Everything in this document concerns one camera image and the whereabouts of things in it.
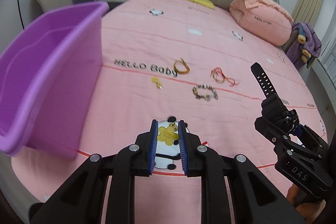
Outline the person's right hand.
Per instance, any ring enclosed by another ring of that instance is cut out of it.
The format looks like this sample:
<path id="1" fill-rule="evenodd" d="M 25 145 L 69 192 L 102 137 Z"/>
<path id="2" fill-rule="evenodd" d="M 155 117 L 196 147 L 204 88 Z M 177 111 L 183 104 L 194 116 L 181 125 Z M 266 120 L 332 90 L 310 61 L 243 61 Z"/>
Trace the person's right hand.
<path id="1" fill-rule="evenodd" d="M 299 195 L 300 188 L 293 184 L 287 192 L 286 199 L 294 205 L 295 198 Z M 326 205 L 325 201 L 320 203 L 302 203 L 295 208 L 303 216 L 306 224 L 311 224 L 319 216 Z"/>

